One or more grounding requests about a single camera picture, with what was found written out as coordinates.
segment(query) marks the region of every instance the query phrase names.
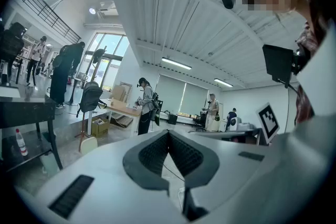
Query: white shirt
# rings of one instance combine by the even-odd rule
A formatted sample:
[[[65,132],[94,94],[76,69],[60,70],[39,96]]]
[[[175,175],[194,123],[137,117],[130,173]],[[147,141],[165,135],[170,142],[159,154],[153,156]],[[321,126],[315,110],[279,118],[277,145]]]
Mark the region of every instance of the white shirt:
[[[33,49],[33,55],[32,55],[32,60],[35,61],[40,61],[41,58],[43,57],[44,53],[46,52],[46,45],[42,45],[39,43],[36,48]]]

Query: shelf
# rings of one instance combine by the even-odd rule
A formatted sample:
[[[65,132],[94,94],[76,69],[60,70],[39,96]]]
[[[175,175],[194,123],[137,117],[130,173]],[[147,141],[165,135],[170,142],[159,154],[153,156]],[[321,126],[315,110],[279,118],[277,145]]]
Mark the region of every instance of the shelf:
[[[38,138],[36,131],[25,133],[22,136],[28,150],[26,156],[22,156],[15,135],[2,139],[2,157],[7,172],[51,151],[50,144],[43,135]]]

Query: speaker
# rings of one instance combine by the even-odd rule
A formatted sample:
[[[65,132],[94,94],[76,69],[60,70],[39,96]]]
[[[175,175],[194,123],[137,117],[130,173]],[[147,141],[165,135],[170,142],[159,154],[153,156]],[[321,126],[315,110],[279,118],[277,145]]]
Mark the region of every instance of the speaker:
[[[232,118],[231,121],[230,121],[229,130],[230,131],[237,131],[238,124],[242,122],[241,120],[242,119],[239,118],[239,117]]]

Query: office chair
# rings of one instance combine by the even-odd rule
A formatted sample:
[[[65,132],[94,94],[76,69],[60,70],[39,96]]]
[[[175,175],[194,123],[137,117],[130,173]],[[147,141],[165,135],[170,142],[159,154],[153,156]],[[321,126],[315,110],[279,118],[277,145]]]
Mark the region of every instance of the office chair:
[[[200,116],[196,115],[196,119],[193,119],[193,121],[196,123],[195,127],[196,127],[196,132],[197,130],[202,130],[202,132],[206,131],[205,128],[205,122],[206,122],[206,113],[202,113],[200,112]]]

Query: chair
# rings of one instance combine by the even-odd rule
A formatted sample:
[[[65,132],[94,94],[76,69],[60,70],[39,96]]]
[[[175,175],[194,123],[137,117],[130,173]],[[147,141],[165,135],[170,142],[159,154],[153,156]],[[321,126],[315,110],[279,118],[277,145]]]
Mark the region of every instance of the chair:
[[[202,132],[206,131],[205,128],[205,122],[206,122],[206,113],[200,113],[200,116],[196,115],[196,119],[193,119],[193,121],[196,123],[196,131],[202,130]]]
[[[90,151],[93,151],[95,148],[98,147],[98,142],[95,137],[90,137],[88,139],[85,139],[81,145],[80,145],[80,152],[82,155],[85,155],[89,153]]]

